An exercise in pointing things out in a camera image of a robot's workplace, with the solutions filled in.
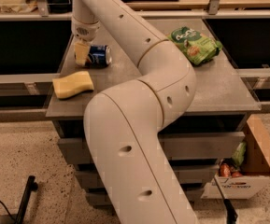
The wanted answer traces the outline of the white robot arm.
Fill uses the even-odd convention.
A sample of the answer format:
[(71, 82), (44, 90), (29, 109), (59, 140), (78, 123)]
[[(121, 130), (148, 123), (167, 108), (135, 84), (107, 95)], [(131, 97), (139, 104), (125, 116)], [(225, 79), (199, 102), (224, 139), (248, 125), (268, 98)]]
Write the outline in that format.
[(164, 34), (121, 0), (80, 0), (140, 72), (96, 94), (86, 141), (122, 224), (199, 224), (158, 139), (192, 103), (196, 76)]

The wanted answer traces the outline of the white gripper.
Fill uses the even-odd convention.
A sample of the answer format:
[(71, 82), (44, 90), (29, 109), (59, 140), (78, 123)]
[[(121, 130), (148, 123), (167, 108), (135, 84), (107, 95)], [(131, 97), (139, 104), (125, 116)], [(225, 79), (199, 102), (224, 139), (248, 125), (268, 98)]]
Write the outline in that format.
[[(87, 42), (93, 41), (96, 38), (99, 28), (99, 21), (94, 23), (83, 23), (72, 18), (72, 34), (80, 40)], [(88, 43), (82, 41), (78, 41), (74, 44), (75, 61), (78, 66), (83, 67), (86, 64), (90, 47), (91, 46)]]

